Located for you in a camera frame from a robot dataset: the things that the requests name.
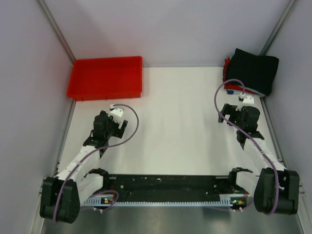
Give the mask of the black t-shirt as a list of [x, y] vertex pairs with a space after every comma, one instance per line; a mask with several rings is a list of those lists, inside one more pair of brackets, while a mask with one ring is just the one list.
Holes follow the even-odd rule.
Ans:
[[232, 56], [225, 59], [222, 80], [240, 80], [245, 92], [261, 97], [269, 96], [278, 65], [277, 57], [254, 55], [237, 48]]

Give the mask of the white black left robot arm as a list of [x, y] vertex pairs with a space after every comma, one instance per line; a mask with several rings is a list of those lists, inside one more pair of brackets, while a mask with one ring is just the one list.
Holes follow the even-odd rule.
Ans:
[[101, 111], [76, 157], [55, 176], [43, 180], [40, 217], [73, 223], [87, 199], [97, 192], [109, 191], [108, 172], [101, 169], [99, 163], [110, 147], [110, 138], [123, 137], [128, 124], [123, 114], [119, 106], [112, 106], [109, 113]]

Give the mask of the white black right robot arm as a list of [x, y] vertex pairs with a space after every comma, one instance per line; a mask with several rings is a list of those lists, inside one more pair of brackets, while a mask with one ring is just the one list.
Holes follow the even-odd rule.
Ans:
[[236, 139], [251, 157], [256, 172], [240, 171], [227, 182], [233, 193], [245, 189], [253, 195], [258, 212], [267, 215], [294, 215], [298, 211], [300, 177], [288, 170], [268, 149], [263, 135], [258, 131], [260, 111], [253, 106], [224, 104], [218, 122], [235, 127]]

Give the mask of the light blue folded t-shirt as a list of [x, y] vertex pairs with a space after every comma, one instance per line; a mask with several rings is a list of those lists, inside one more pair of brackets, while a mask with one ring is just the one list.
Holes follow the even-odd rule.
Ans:
[[254, 89], [249, 88], [249, 87], [245, 88], [245, 90], [246, 90], [247, 92], [249, 92], [249, 93], [257, 94], [257, 95], [262, 96], [262, 97], [265, 97], [265, 96], [266, 96], [264, 93], [262, 93], [262, 92], [260, 92], [260, 91], [257, 91], [257, 90], [254, 90]]

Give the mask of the red folded t-shirt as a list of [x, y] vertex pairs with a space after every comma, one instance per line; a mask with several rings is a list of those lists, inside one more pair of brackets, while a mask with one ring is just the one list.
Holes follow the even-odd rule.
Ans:
[[244, 87], [251, 88], [254, 76], [254, 65], [245, 56], [233, 55], [225, 59], [223, 67], [223, 78], [225, 82], [230, 79], [237, 79], [244, 84]]

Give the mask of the red plastic bin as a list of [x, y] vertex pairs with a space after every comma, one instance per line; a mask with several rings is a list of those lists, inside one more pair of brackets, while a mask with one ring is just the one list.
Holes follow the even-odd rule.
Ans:
[[141, 56], [78, 59], [71, 72], [67, 97], [75, 101], [139, 98]]

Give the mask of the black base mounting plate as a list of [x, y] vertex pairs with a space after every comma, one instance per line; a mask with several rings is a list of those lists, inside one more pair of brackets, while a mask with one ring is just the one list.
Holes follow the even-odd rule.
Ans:
[[121, 201], [216, 201], [217, 195], [245, 195], [227, 176], [109, 175], [104, 190], [115, 190]]

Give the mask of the aluminium right corner post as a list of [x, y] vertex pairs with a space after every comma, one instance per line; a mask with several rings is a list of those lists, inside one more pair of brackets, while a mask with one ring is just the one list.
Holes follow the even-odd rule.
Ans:
[[299, 0], [289, 0], [286, 8], [284, 9], [281, 17], [279, 18], [278, 22], [276, 23], [275, 27], [273, 28], [271, 34], [269, 35], [265, 45], [263, 46], [260, 56], [265, 56], [267, 52], [269, 51], [270, 47], [272, 46], [273, 42], [277, 38], [280, 30], [282, 27], [286, 24], [288, 18], [291, 16], [292, 12], [296, 8]]

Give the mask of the aluminium frame rail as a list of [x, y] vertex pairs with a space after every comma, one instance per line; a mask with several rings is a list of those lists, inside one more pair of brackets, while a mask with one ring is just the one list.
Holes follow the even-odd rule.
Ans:
[[46, 4], [44, 0], [35, 0], [35, 2], [38, 4], [40, 10], [42, 11], [43, 15], [47, 19], [52, 31], [55, 33], [56, 37], [58, 38], [58, 41], [60, 42], [62, 48], [64, 49], [68, 59], [70, 60], [72, 64], [74, 64], [74, 62], [76, 61], [76, 58], [69, 44], [67, 43], [61, 29], [59, 28], [54, 16], [52, 15], [48, 5]]

